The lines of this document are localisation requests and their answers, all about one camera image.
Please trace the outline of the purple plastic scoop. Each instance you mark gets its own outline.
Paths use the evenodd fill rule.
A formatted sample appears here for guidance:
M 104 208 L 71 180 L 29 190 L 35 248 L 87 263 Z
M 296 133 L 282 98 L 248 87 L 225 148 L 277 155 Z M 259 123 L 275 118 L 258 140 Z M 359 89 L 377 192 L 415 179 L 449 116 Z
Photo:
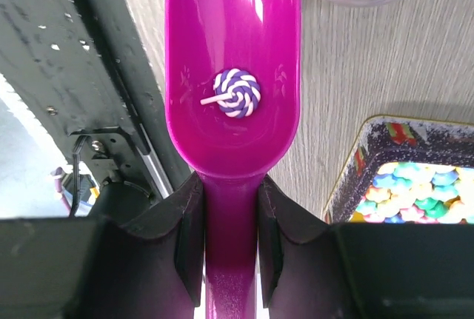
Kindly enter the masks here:
M 167 127 L 204 186 L 205 315 L 254 318 L 258 188 L 300 115 L 301 0 L 165 0 L 164 21 Z M 248 117 L 200 104 L 233 68 L 261 88 Z

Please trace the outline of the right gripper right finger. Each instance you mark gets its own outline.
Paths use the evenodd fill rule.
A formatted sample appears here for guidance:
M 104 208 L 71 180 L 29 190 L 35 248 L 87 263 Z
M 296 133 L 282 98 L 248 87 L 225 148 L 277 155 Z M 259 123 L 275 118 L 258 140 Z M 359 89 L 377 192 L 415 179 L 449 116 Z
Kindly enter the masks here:
M 258 251 L 272 318 L 473 316 L 470 225 L 327 224 L 265 178 Z

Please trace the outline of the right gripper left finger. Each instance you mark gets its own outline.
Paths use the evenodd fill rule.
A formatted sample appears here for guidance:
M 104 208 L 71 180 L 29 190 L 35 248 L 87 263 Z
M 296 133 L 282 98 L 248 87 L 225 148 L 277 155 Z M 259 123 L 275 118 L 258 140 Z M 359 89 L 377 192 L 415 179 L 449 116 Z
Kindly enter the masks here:
M 197 175 L 125 225 L 103 217 L 4 220 L 1 316 L 192 318 L 203 260 Z

